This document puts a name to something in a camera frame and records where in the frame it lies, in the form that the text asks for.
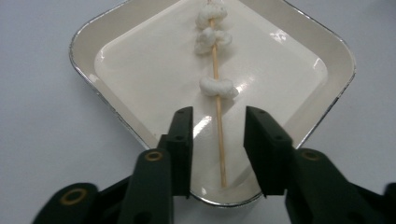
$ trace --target mini marshmallow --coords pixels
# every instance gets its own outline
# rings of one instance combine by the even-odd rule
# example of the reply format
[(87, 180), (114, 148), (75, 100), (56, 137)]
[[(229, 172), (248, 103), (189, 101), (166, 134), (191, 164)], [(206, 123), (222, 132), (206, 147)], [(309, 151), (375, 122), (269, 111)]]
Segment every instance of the mini marshmallow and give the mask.
[(216, 31), (215, 37), (216, 37), (216, 45), (220, 49), (230, 45), (231, 42), (233, 42), (233, 37), (224, 31)]
[(202, 77), (199, 87), (201, 92), (207, 96), (219, 95), (222, 98), (233, 99), (239, 94), (230, 79), (216, 80), (213, 77)]
[(200, 29), (205, 29), (210, 26), (209, 20), (213, 19), (215, 24), (220, 23), (227, 16), (227, 10), (224, 5), (214, 2), (209, 2), (198, 14), (195, 24)]
[(212, 50), (216, 43), (219, 50), (231, 44), (233, 37), (224, 31), (213, 31), (212, 28), (205, 28), (198, 34), (194, 51), (196, 54), (206, 54)]
[(210, 52), (212, 46), (216, 42), (215, 32), (211, 27), (205, 28), (200, 34), (198, 34), (195, 41), (195, 53), (205, 54)]

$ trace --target square plate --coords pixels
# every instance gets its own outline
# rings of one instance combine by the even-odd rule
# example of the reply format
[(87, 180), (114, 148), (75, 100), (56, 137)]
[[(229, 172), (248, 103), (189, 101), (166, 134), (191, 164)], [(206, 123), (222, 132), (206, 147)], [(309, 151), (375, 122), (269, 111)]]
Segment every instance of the square plate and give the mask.
[(355, 74), (344, 41), (281, 0), (224, 1), (221, 29), (233, 36), (219, 75), (239, 95), (223, 100), (229, 185), (220, 186), (215, 100), (199, 79), (210, 56), (193, 52), (203, 0), (128, 1), (85, 24), (70, 47), (72, 64), (146, 147), (156, 147), (173, 113), (194, 107), (191, 193), (218, 206), (261, 195), (243, 148), (247, 105), (269, 112), (299, 147)]

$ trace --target tray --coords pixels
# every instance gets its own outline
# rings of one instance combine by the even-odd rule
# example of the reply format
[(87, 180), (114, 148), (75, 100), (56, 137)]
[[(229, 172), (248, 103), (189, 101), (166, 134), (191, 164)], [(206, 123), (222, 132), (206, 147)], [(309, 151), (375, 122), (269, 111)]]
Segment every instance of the tray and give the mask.
[(261, 195), (243, 148), (247, 105), (271, 113), (299, 147), (355, 74), (345, 42), (281, 0), (224, 1), (221, 24), (233, 43), (219, 55), (219, 74), (240, 94), (223, 100), (229, 185), (222, 189), (215, 101), (200, 93), (210, 57), (193, 53), (195, 17), (204, 0), (134, 0), (86, 23), (70, 47), (72, 64), (146, 147), (156, 147), (173, 113), (194, 107), (191, 193), (217, 206)]

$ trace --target white table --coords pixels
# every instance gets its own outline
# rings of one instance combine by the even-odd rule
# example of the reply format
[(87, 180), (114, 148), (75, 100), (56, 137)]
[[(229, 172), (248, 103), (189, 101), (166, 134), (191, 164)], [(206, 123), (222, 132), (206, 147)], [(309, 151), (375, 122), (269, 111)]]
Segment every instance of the white table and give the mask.
[[(68, 59), (75, 31), (122, 0), (0, 3), (0, 222), (30, 223), (67, 185), (100, 189), (143, 150)], [(396, 2), (290, 0), (350, 46), (357, 75), (304, 145), (377, 193), (396, 182)], [(237, 209), (175, 199), (175, 223), (289, 223), (284, 197)]]

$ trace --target wooden skewer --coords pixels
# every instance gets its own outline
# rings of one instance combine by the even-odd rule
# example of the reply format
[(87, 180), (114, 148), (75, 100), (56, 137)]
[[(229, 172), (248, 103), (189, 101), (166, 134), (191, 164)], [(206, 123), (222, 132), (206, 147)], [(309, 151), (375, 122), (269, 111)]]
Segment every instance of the wooden skewer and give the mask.
[[(209, 20), (210, 27), (215, 29), (215, 21)], [(213, 76), (214, 79), (219, 79), (219, 64), (218, 64), (218, 51), (216, 44), (212, 47), (212, 58), (213, 58)], [(219, 95), (216, 96), (216, 117), (218, 121), (218, 135), (219, 135), (219, 156), (220, 156), (220, 174), (221, 174), (221, 187), (227, 187), (227, 177), (225, 174), (225, 152), (224, 152), (224, 140), (222, 131), (222, 112), (221, 112), (221, 98)]]

